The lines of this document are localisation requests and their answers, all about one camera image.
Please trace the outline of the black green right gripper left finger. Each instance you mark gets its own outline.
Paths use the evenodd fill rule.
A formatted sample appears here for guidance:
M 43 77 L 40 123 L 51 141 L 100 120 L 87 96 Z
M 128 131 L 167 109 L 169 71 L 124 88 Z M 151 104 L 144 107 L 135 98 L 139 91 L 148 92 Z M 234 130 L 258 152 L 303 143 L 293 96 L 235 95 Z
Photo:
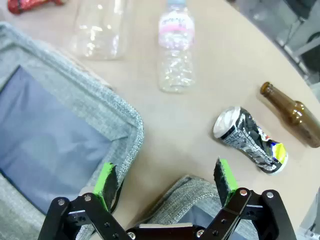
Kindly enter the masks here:
M 102 167 L 93 192 L 70 201 L 66 197 L 52 200 L 39 240 L 75 240 L 82 226 L 93 227 L 103 240 L 129 240 L 130 237 L 111 213 L 118 189 L 116 166 L 107 162 Z

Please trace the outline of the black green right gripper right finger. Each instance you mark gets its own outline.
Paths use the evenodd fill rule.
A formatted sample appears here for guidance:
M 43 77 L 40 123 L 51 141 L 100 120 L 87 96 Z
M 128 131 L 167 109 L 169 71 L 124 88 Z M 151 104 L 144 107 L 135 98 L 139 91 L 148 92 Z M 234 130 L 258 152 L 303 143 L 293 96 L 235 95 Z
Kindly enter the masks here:
M 260 240 L 295 240 L 296 234 L 280 194 L 257 194 L 239 187 L 225 159 L 217 159 L 214 181 L 222 209 L 204 230 L 205 240 L 227 240 L 241 220 L 251 221 Z

